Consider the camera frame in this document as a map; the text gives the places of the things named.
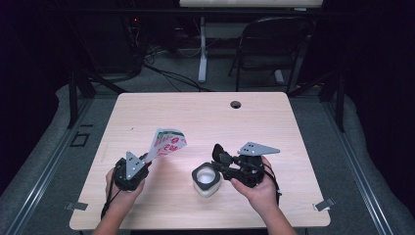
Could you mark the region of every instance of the human hand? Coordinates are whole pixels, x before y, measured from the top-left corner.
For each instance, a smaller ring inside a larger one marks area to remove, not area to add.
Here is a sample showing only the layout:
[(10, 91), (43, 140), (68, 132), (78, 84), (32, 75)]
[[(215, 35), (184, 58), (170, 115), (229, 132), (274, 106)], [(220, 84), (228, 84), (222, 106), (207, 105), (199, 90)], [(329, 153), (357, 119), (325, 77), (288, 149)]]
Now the human hand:
[[(111, 179), (113, 177), (114, 169), (112, 168), (106, 176), (107, 179), (107, 187), (106, 187), (106, 198), (108, 197), (110, 186), (111, 186)], [(138, 185), (137, 189), (132, 192), (126, 192), (119, 190), (116, 187), (115, 183), (113, 183), (113, 190), (111, 192), (110, 206), (105, 213), (105, 216), (101, 219), (98, 226), (95, 228), (93, 234), (99, 235), (107, 235), (107, 234), (116, 234), (119, 227), (122, 224), (122, 221), (127, 216), (128, 212), (131, 210), (132, 206), (134, 205), (135, 200), (137, 199), (138, 195), (141, 194), (144, 188), (145, 179), (143, 179), (140, 184)]]
[[(264, 156), (262, 156), (262, 162), (271, 167), (271, 163)], [(265, 170), (271, 175), (273, 174), (268, 167), (266, 167)], [(275, 184), (268, 175), (264, 175), (262, 182), (254, 188), (247, 187), (236, 178), (232, 178), (231, 183), (239, 193), (248, 199), (253, 209), (261, 217), (265, 217), (268, 214), (279, 210)]]
[[(113, 177), (114, 169), (111, 169), (106, 176), (107, 187), (106, 187), (106, 196), (108, 197), (111, 185), (111, 179)], [(128, 214), (132, 206), (134, 205), (135, 200), (143, 191), (145, 184), (145, 179), (143, 179), (138, 185), (137, 189), (131, 192), (122, 191), (116, 187), (113, 183), (113, 190), (110, 199), (113, 199), (110, 203), (110, 207), (107, 210), (107, 213), (111, 213), (115, 216), (120, 216), (122, 219)]]

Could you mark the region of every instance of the table top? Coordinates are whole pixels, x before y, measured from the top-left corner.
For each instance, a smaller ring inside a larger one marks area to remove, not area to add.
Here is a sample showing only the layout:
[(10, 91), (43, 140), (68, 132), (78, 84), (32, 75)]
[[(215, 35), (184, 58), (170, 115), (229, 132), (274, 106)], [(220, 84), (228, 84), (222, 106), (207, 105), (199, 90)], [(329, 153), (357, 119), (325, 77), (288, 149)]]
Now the table top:
[[(240, 102), (241, 108), (232, 108), (233, 101)], [(136, 156), (147, 153), (159, 127), (182, 131), (187, 146), (153, 160), (144, 191), (122, 229), (265, 227), (229, 181), (222, 179), (219, 189), (208, 198), (193, 186), (192, 171), (211, 161), (214, 144), (237, 156), (249, 141), (281, 151), (265, 157), (283, 193), (280, 208), (291, 224), (314, 227), (330, 223), (326, 211), (313, 208), (323, 197), (285, 93), (125, 93), (115, 103), (78, 200), (88, 207), (74, 211), (72, 229), (97, 226), (106, 201), (107, 172), (127, 151)]]
[(320, 8), (323, 0), (180, 0), (181, 7)]

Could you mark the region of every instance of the chair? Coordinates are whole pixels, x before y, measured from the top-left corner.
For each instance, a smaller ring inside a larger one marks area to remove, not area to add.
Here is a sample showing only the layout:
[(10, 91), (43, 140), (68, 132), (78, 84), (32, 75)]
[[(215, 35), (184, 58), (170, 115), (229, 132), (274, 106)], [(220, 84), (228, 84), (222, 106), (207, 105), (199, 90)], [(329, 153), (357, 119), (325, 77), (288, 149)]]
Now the chair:
[(300, 44), (312, 33), (313, 29), (312, 21), (299, 17), (262, 18), (249, 23), (242, 33), (235, 59), (228, 73), (230, 76), (232, 70), (237, 68), (236, 91), (239, 91), (240, 87), (241, 70), (272, 72), (290, 70), (286, 90), (288, 93)]

